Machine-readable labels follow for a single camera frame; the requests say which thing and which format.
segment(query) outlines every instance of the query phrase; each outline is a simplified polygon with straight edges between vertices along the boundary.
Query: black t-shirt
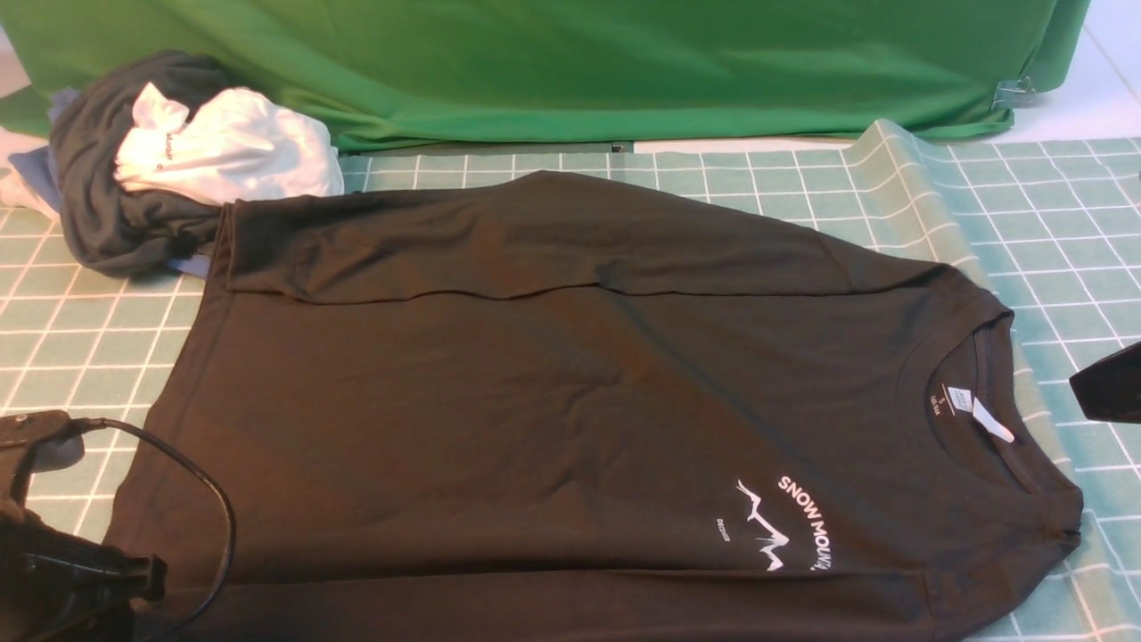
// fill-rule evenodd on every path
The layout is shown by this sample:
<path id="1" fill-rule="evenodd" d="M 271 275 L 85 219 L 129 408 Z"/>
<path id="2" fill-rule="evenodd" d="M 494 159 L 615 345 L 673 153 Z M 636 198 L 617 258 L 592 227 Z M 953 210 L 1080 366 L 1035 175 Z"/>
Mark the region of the black t-shirt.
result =
<path id="1" fill-rule="evenodd" d="M 575 174 L 230 205 L 146 424 L 238 515 L 187 639 L 957 640 L 1079 537 L 1010 319 L 948 265 Z M 163 617 L 222 535 L 141 450 L 108 542 L 170 562 Z"/>

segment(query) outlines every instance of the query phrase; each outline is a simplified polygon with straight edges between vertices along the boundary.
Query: green grid mat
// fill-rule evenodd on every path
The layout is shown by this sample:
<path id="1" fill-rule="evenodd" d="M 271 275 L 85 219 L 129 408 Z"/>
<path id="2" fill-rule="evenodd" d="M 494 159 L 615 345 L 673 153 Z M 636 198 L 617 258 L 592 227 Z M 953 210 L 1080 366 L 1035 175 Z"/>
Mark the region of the green grid mat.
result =
<path id="1" fill-rule="evenodd" d="M 957 265 L 1018 312 L 1019 408 L 1086 494 L 1082 547 L 973 640 L 1141 642 L 1141 426 L 1085 421 L 1067 384 L 1141 340 L 1141 139 L 948 148 L 881 121 L 842 152 L 396 152 L 342 166 L 349 190 L 576 171 Z M 80 269 L 57 225 L 0 209 L 0 414 L 66 408 L 141 424 L 201 291 L 193 277 Z M 79 465 L 38 476 L 29 504 L 56 528 L 98 539 L 135 442 L 102 432 L 87 447 Z"/>

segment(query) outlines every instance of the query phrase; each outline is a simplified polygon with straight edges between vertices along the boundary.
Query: neckline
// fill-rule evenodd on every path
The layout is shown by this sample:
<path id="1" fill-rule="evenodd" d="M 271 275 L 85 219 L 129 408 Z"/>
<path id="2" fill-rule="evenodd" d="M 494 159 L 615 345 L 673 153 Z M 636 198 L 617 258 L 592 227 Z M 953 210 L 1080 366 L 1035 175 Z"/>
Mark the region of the neckline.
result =
<path id="1" fill-rule="evenodd" d="M 897 426 L 919 452 L 921 463 L 925 465 L 932 480 L 969 509 L 977 512 L 985 510 L 990 519 L 1004 522 L 1076 530 L 1082 511 L 1081 490 L 1050 462 L 1017 412 L 1013 367 L 1009 359 L 1000 365 L 1002 372 L 989 382 L 990 397 L 995 405 L 1015 409 L 1010 414 L 1012 420 L 1004 420 L 1015 439 L 1027 446 L 1019 456 L 1044 460 L 1049 464 L 1047 470 L 1058 479 L 1065 480 L 1067 490 L 1033 493 L 1020 486 L 1005 486 L 979 477 L 953 460 L 944 449 L 928 417 L 928 387 L 938 367 L 962 342 L 1006 314 L 1010 314 L 1010 309 L 989 292 L 980 294 L 963 304 L 947 323 L 937 327 L 915 347 L 900 368 L 896 383 Z M 1010 342 L 1006 330 L 993 332 L 990 341 L 995 341 L 995 338 Z"/>

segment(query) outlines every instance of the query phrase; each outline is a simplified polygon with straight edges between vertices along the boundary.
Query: green backdrop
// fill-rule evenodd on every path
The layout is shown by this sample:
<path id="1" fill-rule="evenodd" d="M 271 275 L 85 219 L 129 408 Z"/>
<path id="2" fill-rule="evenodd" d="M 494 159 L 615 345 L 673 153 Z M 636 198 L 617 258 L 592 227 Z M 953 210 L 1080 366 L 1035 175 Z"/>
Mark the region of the green backdrop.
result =
<path id="1" fill-rule="evenodd" d="M 1060 84 L 1089 0 L 0 0 L 42 97 L 159 49 L 210 54 L 346 151 L 438 140 L 928 137 L 1012 123 L 1000 81 Z"/>

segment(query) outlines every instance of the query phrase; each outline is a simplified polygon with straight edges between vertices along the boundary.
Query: size tag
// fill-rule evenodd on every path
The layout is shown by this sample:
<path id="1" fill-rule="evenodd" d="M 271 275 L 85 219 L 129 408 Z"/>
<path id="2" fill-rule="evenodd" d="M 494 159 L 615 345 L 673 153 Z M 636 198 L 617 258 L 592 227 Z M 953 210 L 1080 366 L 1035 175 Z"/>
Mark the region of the size tag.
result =
<path id="1" fill-rule="evenodd" d="M 950 400 L 950 405 L 958 411 L 964 411 L 970 413 L 974 408 L 974 403 L 971 396 L 971 391 L 963 389 L 947 388 L 947 399 Z"/>
<path id="2" fill-rule="evenodd" d="M 971 411 L 971 416 L 973 416 L 978 423 L 982 424 L 982 428 L 986 429 L 988 433 L 1005 441 L 1006 444 L 1014 444 L 1014 433 L 1010 432 L 1006 426 L 1000 424 L 998 420 L 995 420 L 981 404 L 974 404 L 974 408 Z"/>

